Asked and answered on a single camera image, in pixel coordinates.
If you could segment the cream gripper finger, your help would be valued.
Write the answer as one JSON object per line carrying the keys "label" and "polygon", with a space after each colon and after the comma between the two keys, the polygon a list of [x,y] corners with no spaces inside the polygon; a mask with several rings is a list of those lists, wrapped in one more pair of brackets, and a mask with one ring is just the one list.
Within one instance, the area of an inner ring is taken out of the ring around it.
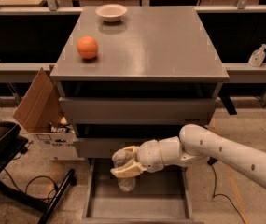
{"label": "cream gripper finger", "polygon": [[126,163],[124,166],[118,168],[112,168],[111,173],[116,178],[131,178],[142,174],[145,168],[139,163],[133,161],[132,163]]}
{"label": "cream gripper finger", "polygon": [[120,151],[120,157],[122,159],[127,158],[127,159],[135,159],[137,157],[137,151],[139,147],[137,146],[129,146],[125,147]]}

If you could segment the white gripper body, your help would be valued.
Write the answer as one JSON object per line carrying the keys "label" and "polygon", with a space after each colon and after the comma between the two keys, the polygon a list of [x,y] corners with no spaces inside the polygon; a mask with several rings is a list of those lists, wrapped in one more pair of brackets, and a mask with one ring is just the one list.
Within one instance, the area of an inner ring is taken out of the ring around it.
{"label": "white gripper body", "polygon": [[179,165],[182,156],[183,148],[178,137],[146,141],[137,149],[137,160],[150,173],[165,166]]}

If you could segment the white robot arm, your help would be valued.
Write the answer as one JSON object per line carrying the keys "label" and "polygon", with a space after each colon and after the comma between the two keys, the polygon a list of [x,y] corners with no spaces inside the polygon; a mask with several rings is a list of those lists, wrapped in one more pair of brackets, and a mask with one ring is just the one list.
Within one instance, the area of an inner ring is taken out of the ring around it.
{"label": "white robot arm", "polygon": [[207,157],[222,161],[266,189],[266,152],[233,142],[195,124],[181,128],[178,136],[118,150],[112,156],[116,166],[111,173],[119,179],[132,178],[144,172],[158,172],[169,165],[187,167]]}

